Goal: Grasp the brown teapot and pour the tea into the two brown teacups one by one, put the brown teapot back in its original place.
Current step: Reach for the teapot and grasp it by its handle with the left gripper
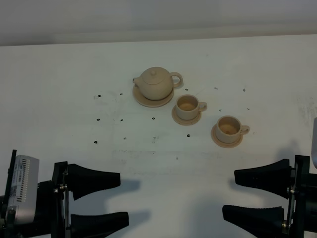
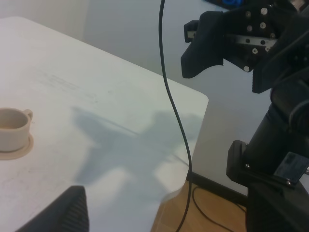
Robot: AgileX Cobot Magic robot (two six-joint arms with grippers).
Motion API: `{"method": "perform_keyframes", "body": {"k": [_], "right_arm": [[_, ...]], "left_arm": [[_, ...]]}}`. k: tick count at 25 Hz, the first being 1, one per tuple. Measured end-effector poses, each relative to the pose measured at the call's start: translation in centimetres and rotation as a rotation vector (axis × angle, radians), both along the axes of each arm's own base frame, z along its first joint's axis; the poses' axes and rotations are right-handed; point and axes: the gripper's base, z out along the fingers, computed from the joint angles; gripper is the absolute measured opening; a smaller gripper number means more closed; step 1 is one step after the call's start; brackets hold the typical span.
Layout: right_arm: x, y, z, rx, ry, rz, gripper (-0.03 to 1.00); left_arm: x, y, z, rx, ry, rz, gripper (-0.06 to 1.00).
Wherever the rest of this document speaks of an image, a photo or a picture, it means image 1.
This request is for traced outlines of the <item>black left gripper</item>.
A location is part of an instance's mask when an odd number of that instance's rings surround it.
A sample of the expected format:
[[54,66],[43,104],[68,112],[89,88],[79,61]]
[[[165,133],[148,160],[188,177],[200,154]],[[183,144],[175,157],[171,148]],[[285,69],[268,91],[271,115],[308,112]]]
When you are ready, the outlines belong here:
[[127,226],[127,212],[105,215],[76,215],[69,218],[69,191],[77,200],[88,194],[121,185],[120,173],[102,172],[67,162],[54,164],[53,176],[37,189],[36,235],[52,238],[105,238]]

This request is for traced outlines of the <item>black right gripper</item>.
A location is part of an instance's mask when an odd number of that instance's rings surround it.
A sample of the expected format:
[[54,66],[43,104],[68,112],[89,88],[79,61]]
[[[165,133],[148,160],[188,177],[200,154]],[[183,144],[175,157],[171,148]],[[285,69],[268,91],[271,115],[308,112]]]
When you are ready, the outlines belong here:
[[[310,173],[310,157],[295,156],[295,183],[290,188],[290,201],[293,201],[292,221],[289,236],[302,238],[304,232],[317,232],[317,175]],[[291,171],[288,159],[282,159],[273,164],[235,170],[237,185],[261,189],[288,199],[291,183]],[[283,227],[284,209],[246,208],[224,205],[223,219],[257,238],[287,238]]]

